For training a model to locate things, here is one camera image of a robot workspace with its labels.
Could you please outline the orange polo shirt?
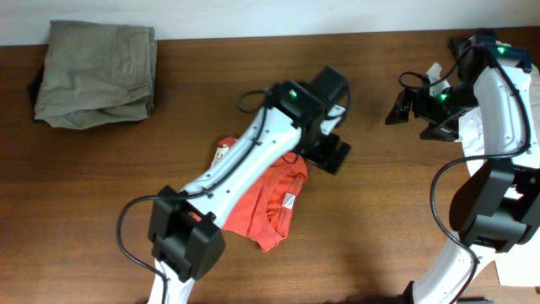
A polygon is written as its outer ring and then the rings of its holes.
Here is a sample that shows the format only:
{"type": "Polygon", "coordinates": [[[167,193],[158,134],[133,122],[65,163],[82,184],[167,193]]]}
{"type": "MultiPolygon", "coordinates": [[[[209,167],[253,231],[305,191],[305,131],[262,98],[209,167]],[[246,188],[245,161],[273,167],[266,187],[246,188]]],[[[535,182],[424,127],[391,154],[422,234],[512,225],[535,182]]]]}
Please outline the orange polo shirt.
{"type": "Polygon", "coordinates": [[[301,157],[281,156],[238,201],[223,229],[253,240],[264,252],[273,249],[288,237],[294,201],[307,178],[301,157]]]}

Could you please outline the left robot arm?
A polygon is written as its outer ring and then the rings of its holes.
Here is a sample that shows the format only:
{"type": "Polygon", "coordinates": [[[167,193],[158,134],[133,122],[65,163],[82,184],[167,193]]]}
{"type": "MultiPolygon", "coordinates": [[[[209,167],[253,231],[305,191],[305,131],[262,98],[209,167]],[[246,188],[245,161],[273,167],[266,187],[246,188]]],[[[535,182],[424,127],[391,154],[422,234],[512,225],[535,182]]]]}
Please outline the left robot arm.
{"type": "Polygon", "coordinates": [[[332,130],[347,116],[346,78],[324,67],[310,82],[283,81],[265,94],[256,118],[215,166],[154,200],[148,238],[159,271],[152,303],[184,303],[225,249],[221,228],[241,196],[276,160],[294,152],[336,173],[350,146],[332,130]]]}

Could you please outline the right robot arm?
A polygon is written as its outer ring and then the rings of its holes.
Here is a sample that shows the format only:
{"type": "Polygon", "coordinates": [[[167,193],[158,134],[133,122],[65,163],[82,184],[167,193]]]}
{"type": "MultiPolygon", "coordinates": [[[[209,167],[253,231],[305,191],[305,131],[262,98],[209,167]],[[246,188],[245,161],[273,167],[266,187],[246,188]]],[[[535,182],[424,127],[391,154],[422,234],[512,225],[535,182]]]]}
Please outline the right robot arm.
{"type": "Polygon", "coordinates": [[[539,228],[539,145],[529,102],[532,60],[523,49],[478,33],[453,38],[452,72],[432,70],[420,85],[404,85],[387,124],[424,119],[425,140],[452,142],[459,122],[473,110],[482,117],[480,167],[457,190],[449,220],[440,229],[447,241],[432,267],[408,284],[404,303],[456,303],[495,257],[528,243],[539,228]]]}

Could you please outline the black garment under white shirt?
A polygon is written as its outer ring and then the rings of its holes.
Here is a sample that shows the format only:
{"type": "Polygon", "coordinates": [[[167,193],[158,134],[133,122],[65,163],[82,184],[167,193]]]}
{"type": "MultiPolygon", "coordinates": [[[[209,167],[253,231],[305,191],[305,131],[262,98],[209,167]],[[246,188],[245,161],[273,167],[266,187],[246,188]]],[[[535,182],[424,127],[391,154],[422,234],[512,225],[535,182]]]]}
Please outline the black garment under white shirt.
{"type": "Polygon", "coordinates": [[[498,38],[494,30],[479,29],[470,37],[451,37],[448,42],[448,48],[450,49],[453,58],[457,60],[468,47],[482,42],[495,43],[497,40],[498,38]]]}

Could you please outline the white t-shirt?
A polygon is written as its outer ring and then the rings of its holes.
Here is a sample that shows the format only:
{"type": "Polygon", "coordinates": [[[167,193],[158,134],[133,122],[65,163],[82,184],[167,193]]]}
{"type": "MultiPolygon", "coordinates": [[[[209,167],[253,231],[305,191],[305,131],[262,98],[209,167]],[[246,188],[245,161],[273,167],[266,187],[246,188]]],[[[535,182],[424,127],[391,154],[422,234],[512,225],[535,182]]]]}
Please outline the white t-shirt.
{"type": "Polygon", "coordinates": [[[527,51],[482,42],[461,70],[478,108],[459,122],[470,179],[451,201],[450,224],[499,282],[539,283],[539,142],[527,51]]]}

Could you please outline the folded olive green trousers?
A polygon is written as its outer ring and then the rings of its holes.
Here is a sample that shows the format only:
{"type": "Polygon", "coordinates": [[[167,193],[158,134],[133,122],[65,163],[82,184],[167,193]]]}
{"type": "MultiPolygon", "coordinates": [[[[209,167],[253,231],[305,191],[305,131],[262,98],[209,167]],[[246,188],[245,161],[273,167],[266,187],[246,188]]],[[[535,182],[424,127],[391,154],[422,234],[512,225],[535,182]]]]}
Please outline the folded olive green trousers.
{"type": "Polygon", "coordinates": [[[152,27],[54,20],[34,119],[73,130],[146,120],[156,63],[152,27]]]}

